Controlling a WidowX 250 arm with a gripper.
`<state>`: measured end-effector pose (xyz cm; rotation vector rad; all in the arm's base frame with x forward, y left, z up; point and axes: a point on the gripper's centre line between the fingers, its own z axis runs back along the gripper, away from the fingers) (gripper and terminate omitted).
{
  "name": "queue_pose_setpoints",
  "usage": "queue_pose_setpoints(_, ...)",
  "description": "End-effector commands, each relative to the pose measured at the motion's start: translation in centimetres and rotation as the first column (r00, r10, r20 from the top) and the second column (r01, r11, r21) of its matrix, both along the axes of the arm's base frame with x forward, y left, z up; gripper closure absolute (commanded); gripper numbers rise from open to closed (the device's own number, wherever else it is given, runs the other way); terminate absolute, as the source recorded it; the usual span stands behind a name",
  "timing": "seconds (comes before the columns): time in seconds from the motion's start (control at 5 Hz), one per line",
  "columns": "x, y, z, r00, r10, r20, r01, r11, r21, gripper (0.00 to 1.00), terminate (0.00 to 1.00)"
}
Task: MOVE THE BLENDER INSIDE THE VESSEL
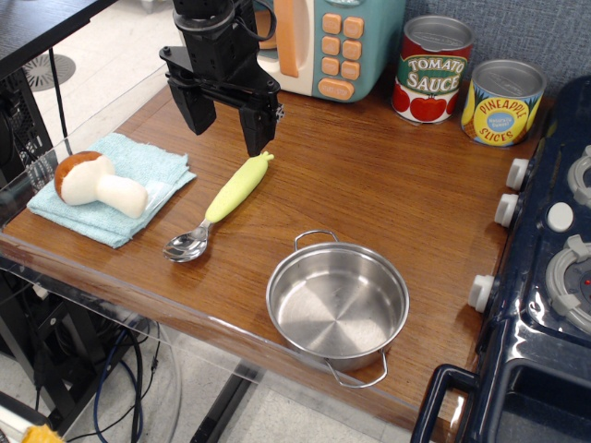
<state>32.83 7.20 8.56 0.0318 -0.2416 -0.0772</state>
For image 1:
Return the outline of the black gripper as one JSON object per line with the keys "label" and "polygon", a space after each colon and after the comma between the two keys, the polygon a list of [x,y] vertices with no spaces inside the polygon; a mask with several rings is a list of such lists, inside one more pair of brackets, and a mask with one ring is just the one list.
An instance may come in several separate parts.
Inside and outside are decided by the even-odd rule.
{"label": "black gripper", "polygon": [[187,126],[201,135],[214,123],[212,100],[241,107],[248,156],[259,156],[275,138],[280,86],[258,63],[256,34],[234,16],[176,16],[175,25],[185,44],[163,47],[160,57],[168,65],[168,85]]}

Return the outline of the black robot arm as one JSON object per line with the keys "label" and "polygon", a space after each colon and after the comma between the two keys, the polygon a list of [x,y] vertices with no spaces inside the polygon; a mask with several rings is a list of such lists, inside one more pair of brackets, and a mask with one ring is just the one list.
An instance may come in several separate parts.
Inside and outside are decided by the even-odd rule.
{"label": "black robot arm", "polygon": [[258,35],[251,1],[175,1],[174,23],[182,46],[164,46],[167,82],[187,126],[197,135],[215,121],[217,102],[234,107],[248,155],[255,157],[275,137],[283,116],[280,84],[258,61]]}

